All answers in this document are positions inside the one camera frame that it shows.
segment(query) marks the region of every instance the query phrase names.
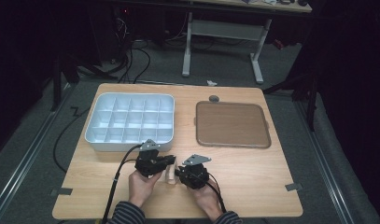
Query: plastic organizer box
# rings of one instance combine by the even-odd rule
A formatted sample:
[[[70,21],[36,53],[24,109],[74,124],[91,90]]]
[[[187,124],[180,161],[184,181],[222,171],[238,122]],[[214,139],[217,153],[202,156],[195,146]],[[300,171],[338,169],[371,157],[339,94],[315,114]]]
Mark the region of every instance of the plastic organizer box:
[[[175,99],[169,94],[101,94],[85,139],[98,151],[128,151],[148,139],[168,151],[174,134]]]

